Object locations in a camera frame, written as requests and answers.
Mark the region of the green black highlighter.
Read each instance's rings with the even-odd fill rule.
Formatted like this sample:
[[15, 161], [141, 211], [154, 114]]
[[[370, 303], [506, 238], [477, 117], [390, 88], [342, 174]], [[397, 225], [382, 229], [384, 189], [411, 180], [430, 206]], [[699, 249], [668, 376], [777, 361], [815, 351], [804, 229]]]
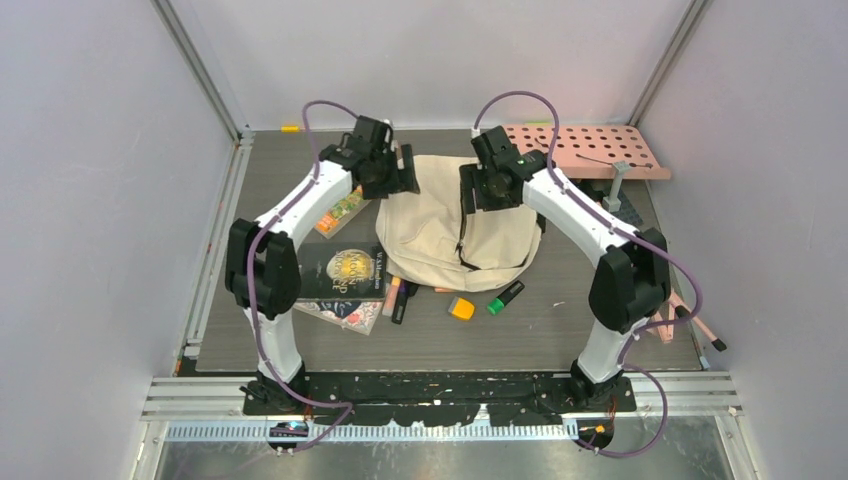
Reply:
[[498, 315], [524, 289], [525, 284], [515, 280], [487, 305], [487, 311], [490, 315]]

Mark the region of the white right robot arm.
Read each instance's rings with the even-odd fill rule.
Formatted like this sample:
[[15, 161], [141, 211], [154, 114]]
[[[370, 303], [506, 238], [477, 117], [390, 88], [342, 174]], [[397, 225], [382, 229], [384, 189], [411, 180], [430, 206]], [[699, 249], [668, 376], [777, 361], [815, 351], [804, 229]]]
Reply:
[[666, 239], [605, 211], [549, 155], [520, 152], [501, 126], [473, 130], [471, 145], [478, 160], [460, 169], [464, 213], [526, 206], [569, 237], [595, 269], [588, 294], [594, 323], [565, 392], [574, 406], [596, 410], [621, 378], [636, 331], [670, 296]]

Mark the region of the cream canvas backpack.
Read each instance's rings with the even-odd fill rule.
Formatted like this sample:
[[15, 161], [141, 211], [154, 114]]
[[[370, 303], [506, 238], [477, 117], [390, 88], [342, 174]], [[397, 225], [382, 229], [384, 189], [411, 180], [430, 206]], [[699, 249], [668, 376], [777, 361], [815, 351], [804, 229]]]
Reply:
[[533, 262], [543, 235], [534, 210], [467, 214], [461, 208], [460, 168], [470, 157], [414, 155], [420, 192], [380, 202], [375, 231], [388, 272], [423, 286], [482, 292], [504, 287]]

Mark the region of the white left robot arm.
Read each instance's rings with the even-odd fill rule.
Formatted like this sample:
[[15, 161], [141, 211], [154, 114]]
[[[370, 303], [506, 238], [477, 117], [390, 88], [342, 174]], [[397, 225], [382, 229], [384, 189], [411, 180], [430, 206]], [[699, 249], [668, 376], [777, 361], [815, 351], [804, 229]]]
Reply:
[[399, 145], [390, 121], [360, 115], [352, 131], [317, 151], [297, 187], [255, 220], [229, 230], [225, 287], [250, 321], [259, 356], [247, 392], [293, 414], [312, 405], [298, 352], [292, 308], [301, 294], [298, 248], [321, 217], [356, 188], [368, 198], [411, 192], [409, 145]]

